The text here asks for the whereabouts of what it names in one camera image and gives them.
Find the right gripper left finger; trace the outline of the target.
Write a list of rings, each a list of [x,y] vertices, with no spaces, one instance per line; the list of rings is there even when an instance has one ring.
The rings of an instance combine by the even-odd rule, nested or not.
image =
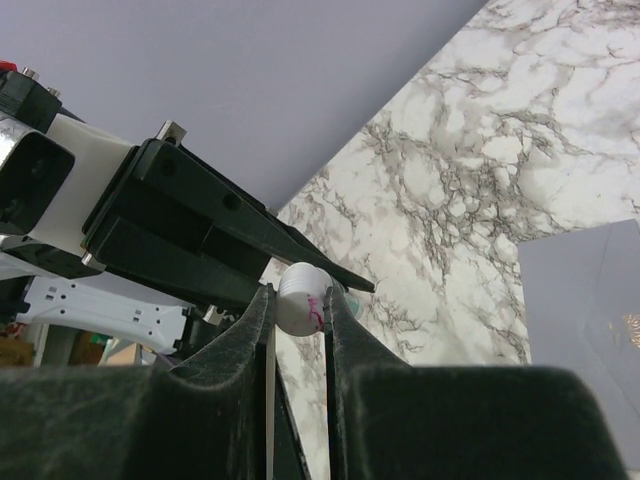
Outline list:
[[[5,368],[5,479],[269,479],[275,293],[171,369]]]

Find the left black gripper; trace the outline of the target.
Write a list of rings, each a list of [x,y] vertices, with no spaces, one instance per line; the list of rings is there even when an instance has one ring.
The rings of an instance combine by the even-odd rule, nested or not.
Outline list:
[[[83,225],[83,247],[108,272],[226,310],[247,308],[271,257],[375,291],[190,152],[185,134],[167,121],[133,147]]]

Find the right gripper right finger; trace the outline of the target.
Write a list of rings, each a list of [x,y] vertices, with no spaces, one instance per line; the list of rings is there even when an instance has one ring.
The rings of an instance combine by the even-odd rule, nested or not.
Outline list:
[[[335,479],[623,479],[590,390],[539,367],[418,367],[327,291],[327,407]]]

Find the white glue stick cap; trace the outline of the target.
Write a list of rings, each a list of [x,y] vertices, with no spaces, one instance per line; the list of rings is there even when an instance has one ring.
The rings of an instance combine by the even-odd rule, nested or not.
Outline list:
[[[286,334],[307,337],[324,331],[324,303],[332,278],[300,262],[283,273],[276,293],[276,325]]]

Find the grey envelope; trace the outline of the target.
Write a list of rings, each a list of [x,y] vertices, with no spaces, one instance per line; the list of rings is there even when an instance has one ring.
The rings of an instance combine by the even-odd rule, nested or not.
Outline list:
[[[617,374],[639,367],[639,225],[626,220],[519,245],[532,361]]]

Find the green white glue stick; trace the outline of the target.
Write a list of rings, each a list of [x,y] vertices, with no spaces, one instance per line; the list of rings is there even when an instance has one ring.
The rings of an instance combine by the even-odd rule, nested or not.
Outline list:
[[[354,318],[360,319],[363,313],[361,299],[352,292],[346,292],[344,298]]]

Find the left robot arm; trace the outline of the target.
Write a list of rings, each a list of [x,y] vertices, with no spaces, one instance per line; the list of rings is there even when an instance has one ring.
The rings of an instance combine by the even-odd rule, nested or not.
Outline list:
[[[130,145],[68,117],[47,132],[1,119],[1,303],[26,324],[142,344],[160,354],[207,340],[208,307],[245,310],[272,259],[371,281],[200,160],[177,128]]]

